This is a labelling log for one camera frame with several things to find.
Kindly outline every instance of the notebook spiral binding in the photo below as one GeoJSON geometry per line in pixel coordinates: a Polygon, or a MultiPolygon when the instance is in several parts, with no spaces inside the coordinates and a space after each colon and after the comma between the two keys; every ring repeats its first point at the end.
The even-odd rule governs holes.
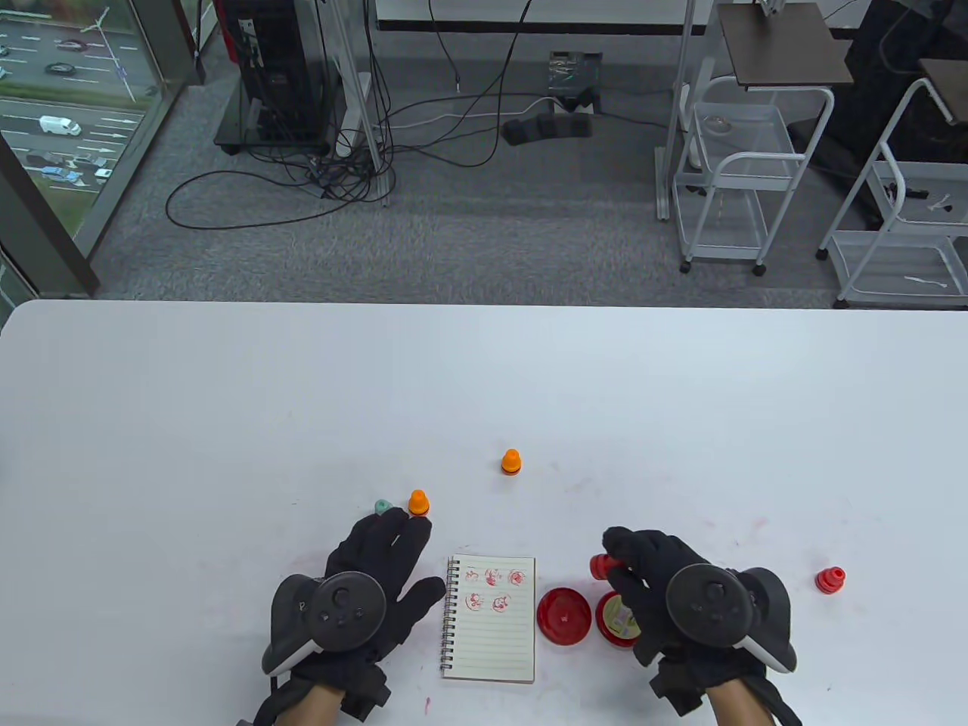
{"type": "Polygon", "coordinates": [[[454,623],[457,621],[457,586],[461,580],[461,561],[447,560],[447,594],[443,597],[443,635],[440,637],[440,671],[454,666],[454,623]]]}

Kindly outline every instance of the white van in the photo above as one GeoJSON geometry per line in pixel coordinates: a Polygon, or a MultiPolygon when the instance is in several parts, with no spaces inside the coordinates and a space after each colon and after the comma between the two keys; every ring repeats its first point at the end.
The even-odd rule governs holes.
{"type": "Polygon", "coordinates": [[[60,116],[41,116],[41,131],[60,136],[80,136],[80,124],[60,116]]]}

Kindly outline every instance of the red ink pad lid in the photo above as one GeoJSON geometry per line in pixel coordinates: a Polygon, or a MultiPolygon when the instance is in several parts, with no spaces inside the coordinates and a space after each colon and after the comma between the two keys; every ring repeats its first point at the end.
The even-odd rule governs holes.
{"type": "Polygon", "coordinates": [[[605,640],[619,648],[631,648],[642,636],[632,611],[621,604],[621,597],[614,590],[606,592],[598,601],[595,624],[605,640]]]}
{"type": "Polygon", "coordinates": [[[554,588],[538,603],[538,627],[557,646],[580,643],[591,630],[591,606],[572,588],[554,588]]]}

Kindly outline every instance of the floor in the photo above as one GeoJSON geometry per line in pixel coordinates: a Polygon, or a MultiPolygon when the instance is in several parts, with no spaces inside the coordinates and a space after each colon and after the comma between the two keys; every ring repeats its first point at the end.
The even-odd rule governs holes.
{"type": "MultiPolygon", "coordinates": [[[[395,107],[454,93],[435,40],[407,39],[400,55],[378,47],[395,107]]],[[[459,60],[465,94],[497,73],[497,57],[486,55],[459,60]]],[[[532,58],[511,65],[505,92],[542,92],[547,63],[532,58]]],[[[100,297],[771,308],[828,307],[834,299],[830,264],[813,256],[839,204],[822,179],[811,172],[804,180],[764,277],[751,275],[746,263],[701,260],[682,275],[675,228],[655,217],[652,148],[664,131],[615,118],[596,118],[592,138],[519,147],[502,141],[494,159],[475,169],[400,154],[385,208],[354,204],[312,222],[242,231],[176,227],[166,220],[166,198],[195,174],[241,169],[287,181],[277,167],[229,157],[213,145],[237,70],[220,38],[209,44],[205,65],[208,82],[179,100],[94,257],[100,297]]],[[[662,89],[671,86],[671,69],[607,63],[603,85],[606,110],[665,123],[671,97],[662,89]]],[[[418,106],[395,123],[467,103],[418,106]]],[[[478,108],[494,103],[485,99],[478,108]]],[[[503,108],[529,103],[510,96],[503,108]]],[[[429,140],[447,124],[400,131],[395,140],[429,140]]],[[[468,121],[462,130],[492,124],[468,121]]],[[[493,143],[493,135],[482,134],[437,149],[472,163],[493,143]]],[[[187,188],[171,213],[191,224],[229,225],[305,216],[333,204],[256,179],[215,176],[187,188]]]]}

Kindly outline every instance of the spiral notebook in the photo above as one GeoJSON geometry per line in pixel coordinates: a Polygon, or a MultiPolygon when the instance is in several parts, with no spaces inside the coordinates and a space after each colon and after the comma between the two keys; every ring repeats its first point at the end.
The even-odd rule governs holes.
{"type": "Polygon", "coordinates": [[[447,562],[440,672],[446,679],[534,683],[534,559],[447,562]]]}

